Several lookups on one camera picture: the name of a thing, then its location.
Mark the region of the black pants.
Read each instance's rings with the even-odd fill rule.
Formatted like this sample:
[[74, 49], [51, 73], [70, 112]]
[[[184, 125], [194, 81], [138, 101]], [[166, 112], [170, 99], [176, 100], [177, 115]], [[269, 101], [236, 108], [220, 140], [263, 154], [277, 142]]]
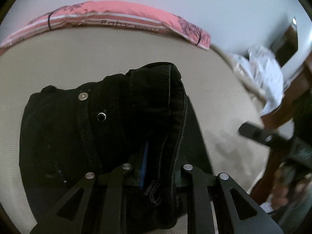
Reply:
[[19, 136], [19, 168], [38, 221], [87, 173], [144, 166], [144, 233], [174, 227], [176, 170], [183, 155], [212, 172], [199, 124], [173, 63], [156, 62], [75, 89], [32, 94]]

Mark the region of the white crumpled cloth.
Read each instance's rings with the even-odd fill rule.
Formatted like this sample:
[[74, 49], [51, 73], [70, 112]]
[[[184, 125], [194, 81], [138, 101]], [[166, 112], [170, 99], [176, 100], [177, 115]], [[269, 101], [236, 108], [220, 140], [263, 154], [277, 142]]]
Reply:
[[260, 115], [264, 116], [277, 109], [284, 96], [284, 76], [274, 53], [263, 46], [248, 49], [248, 58], [231, 54], [234, 70], [247, 79], [249, 87], [262, 101]]

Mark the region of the pink striped tree pillow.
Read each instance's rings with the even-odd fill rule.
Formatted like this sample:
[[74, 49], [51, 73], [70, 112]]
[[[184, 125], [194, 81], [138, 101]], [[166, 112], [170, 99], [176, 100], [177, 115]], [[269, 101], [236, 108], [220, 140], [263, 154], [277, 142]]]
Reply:
[[204, 50], [210, 47], [208, 32], [167, 11], [123, 1], [87, 1], [62, 6], [32, 19], [1, 42], [1, 53], [24, 40], [69, 27], [113, 27], [172, 34]]

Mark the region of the beige textured bed mattress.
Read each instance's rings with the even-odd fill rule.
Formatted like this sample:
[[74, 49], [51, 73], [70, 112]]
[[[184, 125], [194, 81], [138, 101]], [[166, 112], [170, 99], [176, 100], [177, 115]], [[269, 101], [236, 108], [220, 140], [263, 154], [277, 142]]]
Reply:
[[249, 190], [265, 168], [268, 150], [238, 135], [262, 121], [248, 92], [216, 46], [205, 51], [179, 37], [115, 28], [51, 31], [16, 44], [1, 56], [1, 204], [21, 233], [36, 220], [19, 169], [19, 132], [29, 97], [45, 86], [76, 88], [157, 61], [182, 75], [215, 173]]

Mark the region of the brown wooden furniture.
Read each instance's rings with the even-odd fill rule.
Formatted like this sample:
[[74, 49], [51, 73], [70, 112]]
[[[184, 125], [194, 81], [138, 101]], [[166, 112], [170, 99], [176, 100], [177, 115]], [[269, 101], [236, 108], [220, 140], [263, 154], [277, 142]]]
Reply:
[[[273, 114], [262, 117], [265, 128], [276, 130], [288, 121], [294, 121], [294, 115], [299, 113], [299, 105], [311, 94], [311, 55], [303, 63], [303, 69], [285, 91], [281, 107]], [[271, 194], [276, 171], [285, 157], [285, 150], [271, 151], [263, 177], [251, 191], [251, 198], [257, 203], [264, 203]]]

